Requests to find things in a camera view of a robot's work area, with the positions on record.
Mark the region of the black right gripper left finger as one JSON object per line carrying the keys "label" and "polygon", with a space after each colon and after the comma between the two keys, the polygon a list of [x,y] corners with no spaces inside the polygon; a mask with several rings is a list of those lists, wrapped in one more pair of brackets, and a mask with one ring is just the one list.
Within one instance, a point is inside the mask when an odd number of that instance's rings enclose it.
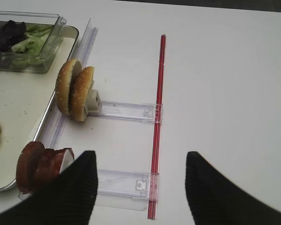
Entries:
{"label": "black right gripper left finger", "polygon": [[88,150],[44,188],[0,213],[0,225],[87,225],[97,190],[96,153]]}

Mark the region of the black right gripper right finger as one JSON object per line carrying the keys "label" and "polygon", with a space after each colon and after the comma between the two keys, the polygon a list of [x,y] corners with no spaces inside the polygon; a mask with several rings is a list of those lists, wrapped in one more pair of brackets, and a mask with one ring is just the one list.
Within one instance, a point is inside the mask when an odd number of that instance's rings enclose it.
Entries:
{"label": "black right gripper right finger", "polygon": [[281,225],[281,212],[243,191],[196,151],[187,153],[185,192],[197,225]]}

